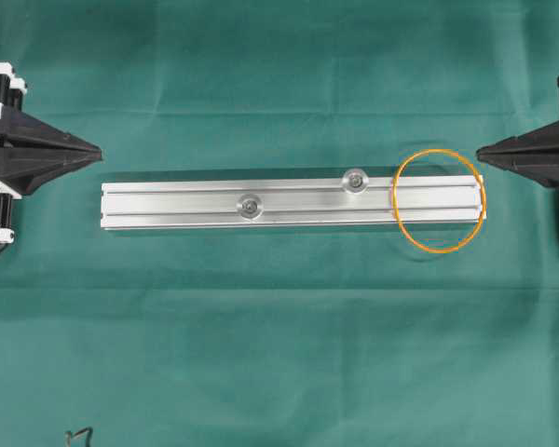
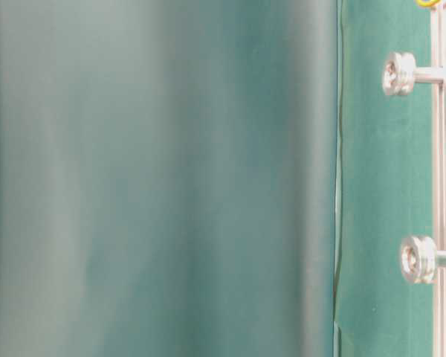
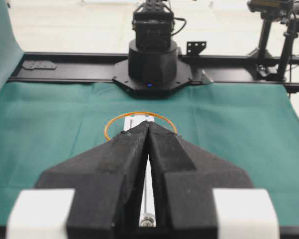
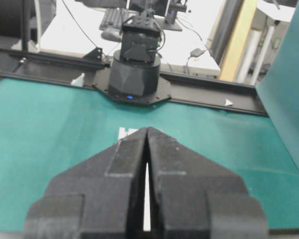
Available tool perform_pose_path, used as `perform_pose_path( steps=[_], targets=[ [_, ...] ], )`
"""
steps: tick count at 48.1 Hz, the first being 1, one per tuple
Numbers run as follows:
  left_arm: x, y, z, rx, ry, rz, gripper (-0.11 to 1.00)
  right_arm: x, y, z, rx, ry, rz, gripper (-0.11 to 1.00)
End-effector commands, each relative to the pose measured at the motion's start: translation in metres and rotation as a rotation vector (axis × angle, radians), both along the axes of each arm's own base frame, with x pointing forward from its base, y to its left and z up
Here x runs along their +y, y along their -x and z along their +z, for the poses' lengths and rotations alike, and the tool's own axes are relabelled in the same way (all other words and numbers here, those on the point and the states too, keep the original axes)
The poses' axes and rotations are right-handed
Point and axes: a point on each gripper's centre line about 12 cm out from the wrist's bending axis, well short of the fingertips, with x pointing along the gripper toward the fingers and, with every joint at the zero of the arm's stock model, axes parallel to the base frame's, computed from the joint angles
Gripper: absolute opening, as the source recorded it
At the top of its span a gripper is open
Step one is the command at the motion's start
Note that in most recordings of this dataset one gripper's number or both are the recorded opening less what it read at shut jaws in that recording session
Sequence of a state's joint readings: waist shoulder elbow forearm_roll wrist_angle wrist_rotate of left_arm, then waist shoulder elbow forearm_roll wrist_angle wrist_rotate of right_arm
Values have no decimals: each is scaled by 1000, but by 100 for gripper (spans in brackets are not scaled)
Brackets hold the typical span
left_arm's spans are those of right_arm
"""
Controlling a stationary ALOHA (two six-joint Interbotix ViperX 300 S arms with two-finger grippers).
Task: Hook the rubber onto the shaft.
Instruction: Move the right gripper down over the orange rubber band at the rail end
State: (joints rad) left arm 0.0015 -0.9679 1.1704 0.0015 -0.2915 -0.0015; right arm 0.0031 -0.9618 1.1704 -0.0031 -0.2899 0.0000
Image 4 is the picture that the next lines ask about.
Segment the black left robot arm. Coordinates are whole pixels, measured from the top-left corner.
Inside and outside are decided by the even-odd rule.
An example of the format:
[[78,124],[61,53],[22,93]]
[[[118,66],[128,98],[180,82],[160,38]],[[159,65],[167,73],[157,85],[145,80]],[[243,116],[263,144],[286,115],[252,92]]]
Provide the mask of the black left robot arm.
[[144,10],[122,24],[121,48],[110,67],[97,71],[93,86],[113,101],[149,106],[171,98],[171,84],[160,76],[157,48],[161,28]]

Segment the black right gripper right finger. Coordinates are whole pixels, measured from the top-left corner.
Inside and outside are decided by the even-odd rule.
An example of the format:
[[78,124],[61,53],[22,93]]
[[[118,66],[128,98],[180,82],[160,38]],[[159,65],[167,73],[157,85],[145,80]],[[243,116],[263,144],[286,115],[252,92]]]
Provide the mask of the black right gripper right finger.
[[151,178],[163,239],[266,239],[264,210],[235,172],[148,129]]

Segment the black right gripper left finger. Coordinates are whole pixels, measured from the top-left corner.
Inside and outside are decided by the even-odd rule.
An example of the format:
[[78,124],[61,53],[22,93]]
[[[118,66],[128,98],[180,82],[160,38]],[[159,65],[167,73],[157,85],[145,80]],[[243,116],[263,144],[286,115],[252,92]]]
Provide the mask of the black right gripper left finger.
[[127,239],[138,226],[141,128],[50,179],[24,223],[25,239]]

